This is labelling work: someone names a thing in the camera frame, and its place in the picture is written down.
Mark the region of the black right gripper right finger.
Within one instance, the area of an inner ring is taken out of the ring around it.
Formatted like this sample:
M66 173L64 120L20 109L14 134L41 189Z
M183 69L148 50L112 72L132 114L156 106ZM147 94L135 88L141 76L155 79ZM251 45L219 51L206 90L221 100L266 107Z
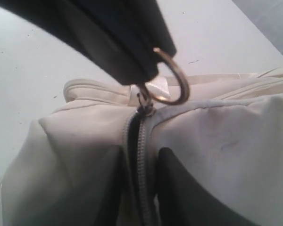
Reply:
M207 192L169 148L158 154L157 192L164 226L253 225Z

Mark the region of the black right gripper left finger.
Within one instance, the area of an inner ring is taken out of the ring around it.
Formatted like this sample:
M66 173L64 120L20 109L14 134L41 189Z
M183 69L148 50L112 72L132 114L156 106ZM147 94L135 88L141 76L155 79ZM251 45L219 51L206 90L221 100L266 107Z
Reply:
M123 150L113 146L72 192L69 226L115 226L124 185Z

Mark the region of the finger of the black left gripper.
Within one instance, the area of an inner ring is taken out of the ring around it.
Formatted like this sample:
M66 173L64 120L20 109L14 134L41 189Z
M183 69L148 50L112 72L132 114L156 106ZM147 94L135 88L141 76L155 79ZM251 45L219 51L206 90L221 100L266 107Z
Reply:
M160 48L176 48L155 0L0 0L0 7L57 37L122 85L158 75Z

